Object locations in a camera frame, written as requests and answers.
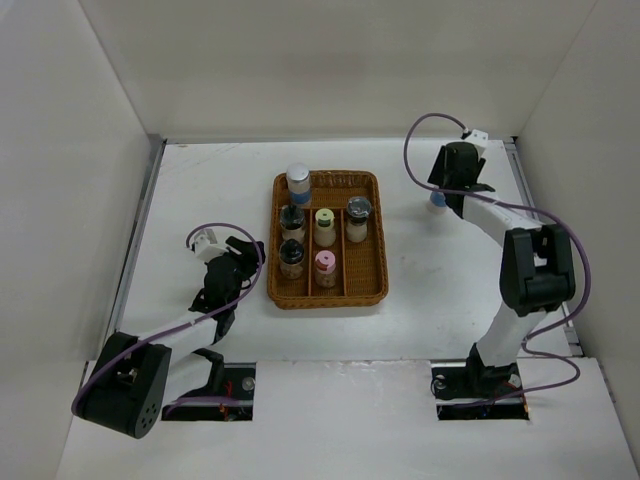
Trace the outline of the silver-lid blue-label jar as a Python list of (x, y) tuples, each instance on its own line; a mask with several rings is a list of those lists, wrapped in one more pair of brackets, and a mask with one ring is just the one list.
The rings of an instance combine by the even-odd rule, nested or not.
[(432, 192), (426, 202), (426, 207), (429, 212), (435, 215), (441, 215), (447, 212), (448, 206), (446, 204), (445, 196), (439, 192)]
[(309, 168), (302, 163), (289, 165), (286, 170), (286, 181), (291, 203), (299, 207), (309, 207), (312, 198)]

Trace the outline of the black-lid spice jar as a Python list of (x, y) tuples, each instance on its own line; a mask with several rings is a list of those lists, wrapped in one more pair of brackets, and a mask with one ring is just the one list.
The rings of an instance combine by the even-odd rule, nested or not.
[(303, 274), (304, 245), (295, 239), (285, 240), (279, 248), (280, 271), (286, 279), (295, 280)]

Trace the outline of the black-cap spice grinder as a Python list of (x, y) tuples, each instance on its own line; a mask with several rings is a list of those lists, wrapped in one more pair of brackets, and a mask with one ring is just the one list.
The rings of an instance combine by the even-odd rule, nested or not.
[(301, 207), (293, 204), (283, 206), (280, 209), (279, 223), (284, 241), (295, 240), (299, 243), (305, 242), (306, 216)]

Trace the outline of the yellow-cap spice bottle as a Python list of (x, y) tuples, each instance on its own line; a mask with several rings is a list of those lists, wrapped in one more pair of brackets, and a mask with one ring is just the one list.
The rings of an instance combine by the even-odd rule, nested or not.
[(314, 215), (314, 242), (323, 248), (331, 247), (336, 241), (335, 215), (329, 208), (321, 208)]

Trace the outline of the pink-cap spice bottle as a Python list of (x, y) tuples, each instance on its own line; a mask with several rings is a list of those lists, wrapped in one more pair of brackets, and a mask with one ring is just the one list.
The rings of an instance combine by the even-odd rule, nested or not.
[(336, 257), (330, 250), (319, 251), (314, 259), (314, 279), (322, 288), (333, 288), (337, 283)]

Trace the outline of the black-cap white powder bottle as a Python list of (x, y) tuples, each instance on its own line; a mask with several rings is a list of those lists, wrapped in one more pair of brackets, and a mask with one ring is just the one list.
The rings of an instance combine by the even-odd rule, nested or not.
[(363, 242), (368, 235), (371, 202), (364, 196), (351, 197), (346, 205), (346, 235), (352, 243)]

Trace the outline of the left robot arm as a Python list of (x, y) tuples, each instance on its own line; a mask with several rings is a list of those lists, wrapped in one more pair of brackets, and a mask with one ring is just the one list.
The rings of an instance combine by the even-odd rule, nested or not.
[(191, 248), (206, 273), (186, 315), (153, 333), (113, 333), (72, 402), (75, 416), (135, 439), (159, 420), (252, 419), (255, 366), (228, 363), (213, 347), (259, 276), (264, 244), (229, 237), (218, 245), (202, 230)]

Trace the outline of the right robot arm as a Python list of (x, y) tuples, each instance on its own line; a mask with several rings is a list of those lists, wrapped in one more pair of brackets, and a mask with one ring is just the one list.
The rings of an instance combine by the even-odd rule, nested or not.
[(522, 342), (576, 289), (566, 229), (500, 205), (493, 188), (478, 180), (484, 164), (474, 145), (452, 142), (440, 149), (428, 178), (444, 190), (449, 209), (502, 249), (502, 303), (464, 366), (432, 371), (432, 390), (441, 400), (489, 399), (520, 389), (516, 359)]

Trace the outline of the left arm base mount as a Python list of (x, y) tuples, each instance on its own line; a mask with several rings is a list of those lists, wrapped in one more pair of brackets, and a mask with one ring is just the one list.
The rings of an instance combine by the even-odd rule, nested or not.
[(233, 422), (253, 419), (257, 365), (229, 363), (199, 349), (169, 369), (161, 419)]

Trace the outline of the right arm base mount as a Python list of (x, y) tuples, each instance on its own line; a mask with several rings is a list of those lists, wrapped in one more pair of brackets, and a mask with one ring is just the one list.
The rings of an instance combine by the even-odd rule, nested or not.
[(436, 406), (439, 420), (529, 419), (515, 362), (501, 367), (486, 366), (473, 346), (463, 364), (435, 364), (431, 373), (430, 388), (439, 401)]

